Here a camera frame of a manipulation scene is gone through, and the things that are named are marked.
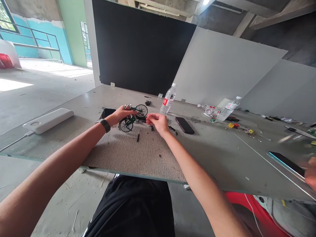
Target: table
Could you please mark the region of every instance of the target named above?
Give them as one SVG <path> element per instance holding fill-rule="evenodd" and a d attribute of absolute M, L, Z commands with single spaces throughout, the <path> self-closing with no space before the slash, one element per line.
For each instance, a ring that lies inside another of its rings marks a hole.
<path fill-rule="evenodd" d="M 78 96 L 58 108 L 74 111 L 75 116 L 58 124 L 43 134 L 26 137 L 1 155 L 44 161 L 53 152 L 95 124 L 103 108 L 118 108 L 123 104 L 144 104 L 152 101 L 148 112 L 159 112 L 163 98 L 136 91 L 101 85 Z M 269 150 L 281 152 L 292 161 L 298 156 L 276 143 L 286 136 L 283 122 L 271 122 L 260 116 L 236 111 L 240 124 L 261 130 L 261 136 L 248 136 L 241 129 L 231 129 L 227 123 L 212 123 L 202 115 L 196 105 L 174 101 L 167 117 L 179 135 L 177 139 L 200 165 L 216 179 L 225 191 L 236 191 L 256 195 L 314 201 L 315 192 L 298 180 L 285 167 L 270 158 Z M 195 134 L 185 134 L 175 117 L 185 117 Z M 1 147 L 17 140 L 26 130 L 18 126 L 0 136 Z M 134 124 L 131 132 L 124 133 L 117 127 L 97 143 L 83 167 L 127 174 L 170 182 L 185 183 L 185 177 L 165 141 L 157 131 L 141 121 Z"/>

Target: red label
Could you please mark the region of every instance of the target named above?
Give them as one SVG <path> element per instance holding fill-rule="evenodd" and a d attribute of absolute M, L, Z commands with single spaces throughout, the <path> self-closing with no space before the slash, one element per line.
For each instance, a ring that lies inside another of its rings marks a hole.
<path fill-rule="evenodd" d="M 164 99 L 164 102 L 162 103 L 163 105 L 166 105 L 167 104 L 167 102 L 168 102 L 168 99 Z"/>

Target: watch strap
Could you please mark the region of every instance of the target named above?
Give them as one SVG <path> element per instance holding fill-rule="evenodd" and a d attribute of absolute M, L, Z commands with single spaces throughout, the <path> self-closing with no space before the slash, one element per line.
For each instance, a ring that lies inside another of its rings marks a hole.
<path fill-rule="evenodd" d="M 110 126 L 109 123 L 108 123 L 105 119 L 103 119 L 103 118 L 102 118 L 102 119 L 99 119 L 96 123 L 102 124 L 107 133 L 111 130 L 111 126 Z"/>

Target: concrete floor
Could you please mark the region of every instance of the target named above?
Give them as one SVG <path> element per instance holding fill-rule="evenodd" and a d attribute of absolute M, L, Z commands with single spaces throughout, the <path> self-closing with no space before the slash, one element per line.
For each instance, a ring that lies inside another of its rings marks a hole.
<path fill-rule="evenodd" d="M 21 60 L 23 69 L 0 71 L 0 134 L 94 88 L 91 70 L 41 60 Z M 40 163 L 0 156 L 0 201 Z M 32 237 L 81 236 L 114 174 L 76 171 L 55 193 Z M 214 236 L 191 191 L 169 183 L 176 236 Z M 77 210 L 78 217 L 74 231 Z"/>

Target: metal railing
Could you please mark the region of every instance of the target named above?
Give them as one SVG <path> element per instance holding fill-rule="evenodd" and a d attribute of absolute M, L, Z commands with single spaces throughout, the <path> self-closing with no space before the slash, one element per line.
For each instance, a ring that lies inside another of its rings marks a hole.
<path fill-rule="evenodd" d="M 15 45 L 15 46 L 21 46 L 21 47 L 28 47 L 28 48 L 49 50 L 50 56 L 51 56 L 52 58 L 51 58 L 51 59 L 48 59 L 48 60 L 58 60 L 58 61 L 61 61 L 61 62 L 64 64 L 63 58 L 62 58 L 62 54 L 60 53 L 60 48 L 59 48 L 59 44 L 58 44 L 58 40 L 57 40 L 56 35 L 52 35 L 52 34 L 50 34 L 50 33 L 46 33 L 46 32 L 39 31 L 39 30 L 35 30 L 35 29 L 30 28 L 30 27 L 18 25 L 18 24 L 16 24 L 16 23 L 12 23 L 12 22 L 9 22 L 9 21 L 4 21 L 4 20 L 1 20 L 1 19 L 0 19 L 0 21 L 5 22 L 5 23 L 9 23 L 9 24 L 12 24 L 12 25 L 15 25 L 15 26 L 18 26 L 18 27 L 26 28 L 26 29 L 28 29 L 28 30 L 32 33 L 32 36 L 27 36 L 27 35 L 19 34 L 19 33 L 12 32 L 12 31 L 7 31 L 7 30 L 4 30 L 3 28 L 0 28 L 0 39 L 3 40 L 3 36 L 1 35 L 1 32 L 5 32 L 5 33 L 8 33 L 8 34 L 14 34 L 14 35 L 19 35 L 19 36 L 22 36 L 22 37 L 27 37 L 27 38 L 34 39 L 35 45 L 22 44 L 22 43 L 16 43 L 16 42 L 12 42 L 12 43 L 13 43 L 13 45 Z M 36 32 L 40 32 L 40 33 L 42 33 L 42 34 L 45 34 L 47 39 L 39 39 L 39 38 L 36 38 L 33 31 L 36 31 Z M 55 40 L 56 40 L 56 43 L 57 43 L 57 48 L 52 48 L 51 42 L 49 41 L 49 38 L 48 38 L 48 35 L 55 37 Z M 42 47 L 42 46 L 39 46 L 37 40 L 41 40 L 41 41 L 48 42 L 49 47 Z M 53 58 L 53 55 L 52 55 L 52 52 L 51 52 L 51 51 L 59 52 L 60 59 L 55 59 L 55 58 Z"/>

